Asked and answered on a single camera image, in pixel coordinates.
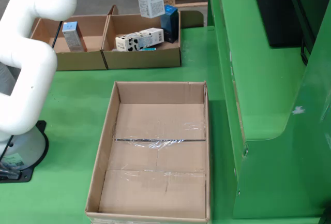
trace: white box with black pattern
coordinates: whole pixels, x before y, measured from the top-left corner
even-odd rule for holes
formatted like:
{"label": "white box with black pattern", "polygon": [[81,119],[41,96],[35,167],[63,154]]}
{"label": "white box with black pattern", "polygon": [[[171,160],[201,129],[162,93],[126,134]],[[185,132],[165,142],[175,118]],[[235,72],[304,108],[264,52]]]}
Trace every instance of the white box with black pattern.
{"label": "white box with black pattern", "polygon": [[136,33],[116,37],[116,48],[132,52],[164,42],[163,29],[149,28]]}

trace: dark blue box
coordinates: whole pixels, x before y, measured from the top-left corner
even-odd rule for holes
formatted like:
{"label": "dark blue box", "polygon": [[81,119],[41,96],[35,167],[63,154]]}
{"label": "dark blue box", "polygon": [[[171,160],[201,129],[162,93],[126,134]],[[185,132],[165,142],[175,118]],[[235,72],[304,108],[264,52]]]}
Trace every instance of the dark blue box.
{"label": "dark blue box", "polygon": [[161,16],[164,40],[173,43],[178,39],[178,9],[170,5],[165,5],[164,9],[166,13]]}

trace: green metal cabinet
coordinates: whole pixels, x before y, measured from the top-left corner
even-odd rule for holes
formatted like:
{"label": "green metal cabinet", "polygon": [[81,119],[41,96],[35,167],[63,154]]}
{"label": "green metal cabinet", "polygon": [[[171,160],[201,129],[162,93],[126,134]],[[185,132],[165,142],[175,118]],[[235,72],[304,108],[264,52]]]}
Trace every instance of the green metal cabinet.
{"label": "green metal cabinet", "polygon": [[331,205],[331,4],[307,67],[299,48],[269,47],[256,0],[209,0],[208,25],[231,134],[232,218],[320,216]]}

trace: cardboard box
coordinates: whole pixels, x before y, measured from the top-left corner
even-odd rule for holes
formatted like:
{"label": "cardboard box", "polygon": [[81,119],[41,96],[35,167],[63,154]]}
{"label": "cardboard box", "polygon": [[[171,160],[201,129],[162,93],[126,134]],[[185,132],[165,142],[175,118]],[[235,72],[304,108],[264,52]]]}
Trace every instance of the cardboard box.
{"label": "cardboard box", "polygon": [[[198,11],[179,12],[180,28],[203,26],[203,15]],[[125,14],[109,16],[106,35],[102,45],[102,52],[110,69],[151,68],[151,67],[179,67],[180,35],[174,43],[164,42],[156,45],[156,51],[118,52],[115,37],[145,30],[161,28],[161,17],[148,19],[139,14]]]}
{"label": "cardboard box", "polygon": [[[105,63],[101,46],[105,33],[109,14],[117,13],[117,8],[114,5],[107,15],[100,16],[73,16],[65,22],[78,21],[78,25],[83,35],[84,42],[87,47],[87,52],[75,53],[70,52],[62,33],[63,24],[60,28],[57,40],[55,42],[54,51],[57,55],[57,70],[105,70]],[[56,31],[58,30],[59,22],[46,19],[39,19],[31,39],[37,39],[53,44]]]}
{"label": "cardboard box", "polygon": [[98,223],[207,223],[205,83],[115,82],[86,215]]}

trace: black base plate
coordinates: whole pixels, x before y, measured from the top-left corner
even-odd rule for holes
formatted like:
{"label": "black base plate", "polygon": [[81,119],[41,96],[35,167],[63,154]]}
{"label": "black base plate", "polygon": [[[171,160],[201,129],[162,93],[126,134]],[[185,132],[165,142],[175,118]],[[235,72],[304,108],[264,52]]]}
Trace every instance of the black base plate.
{"label": "black base plate", "polygon": [[42,153],[41,157],[37,160],[37,162],[35,162],[32,166],[21,170],[21,176],[18,180],[11,180],[8,179],[6,177],[0,177],[0,184],[8,184],[8,183],[26,183],[29,182],[32,178],[32,174],[33,174],[33,170],[34,168],[40,164],[40,162],[45,158],[47,152],[48,152],[48,147],[49,147],[49,142],[48,142],[48,138],[45,135],[45,129],[46,129],[46,122],[45,121],[38,121],[36,124],[37,128],[39,129],[39,131],[42,133],[42,135],[45,138],[45,142],[46,142],[46,146],[45,146],[45,150]]}

